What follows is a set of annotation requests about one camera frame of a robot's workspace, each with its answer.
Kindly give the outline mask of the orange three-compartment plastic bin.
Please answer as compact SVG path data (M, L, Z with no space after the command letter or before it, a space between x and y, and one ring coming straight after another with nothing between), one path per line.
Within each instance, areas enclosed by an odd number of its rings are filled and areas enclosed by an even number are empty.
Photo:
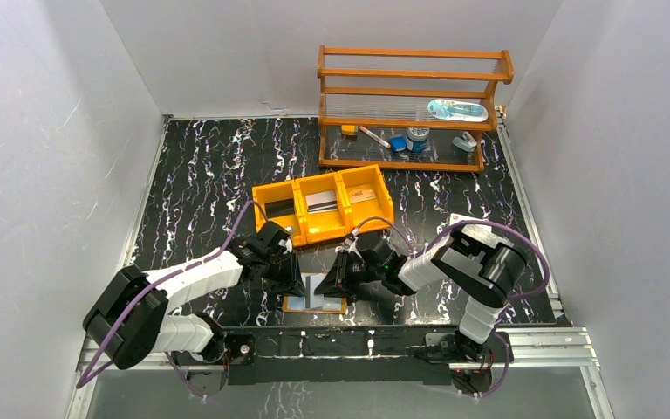
M376 165L255 186L252 198L263 206L255 210L256 229L270 220L291 234L296 247L395 222L393 199Z

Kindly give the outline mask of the orange leather card holder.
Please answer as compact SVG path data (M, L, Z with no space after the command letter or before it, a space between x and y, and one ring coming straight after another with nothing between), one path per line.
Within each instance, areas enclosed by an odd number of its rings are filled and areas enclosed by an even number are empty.
M285 313L344 314L347 308L346 298L326 297L316 294L315 290L325 279L324 273L308 273L303 276L304 296L284 296Z

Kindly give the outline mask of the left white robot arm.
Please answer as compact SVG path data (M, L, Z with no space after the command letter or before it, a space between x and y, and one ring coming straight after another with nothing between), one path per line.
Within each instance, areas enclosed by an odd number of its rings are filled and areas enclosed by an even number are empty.
M224 251L170 268L120 269L85 316L82 327L119 369L149 354L186 352L205 363L231 355L227 332L203 313L175 309L242 281L264 279L300 293L302 280L291 238L293 228L267 221L255 234L233 238Z

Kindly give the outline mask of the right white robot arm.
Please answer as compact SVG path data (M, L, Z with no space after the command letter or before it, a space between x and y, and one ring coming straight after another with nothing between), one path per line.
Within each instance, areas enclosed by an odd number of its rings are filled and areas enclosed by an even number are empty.
M456 227L412 256L398 252L375 231L359 232L345 240L315 293L350 298L362 284L379 281L396 295L413 295L432 283L451 281L468 294L455 333L457 352L467 361L479 361L491 348L494 324L526 265L515 245L478 224Z

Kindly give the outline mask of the white striped card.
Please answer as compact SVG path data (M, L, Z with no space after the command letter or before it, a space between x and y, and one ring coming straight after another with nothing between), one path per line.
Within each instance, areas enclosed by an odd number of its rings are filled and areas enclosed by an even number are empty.
M309 274L304 277L304 285L306 294L304 296L304 309L315 310L325 307L325 297L322 294L317 294L318 286L325 279L323 273Z

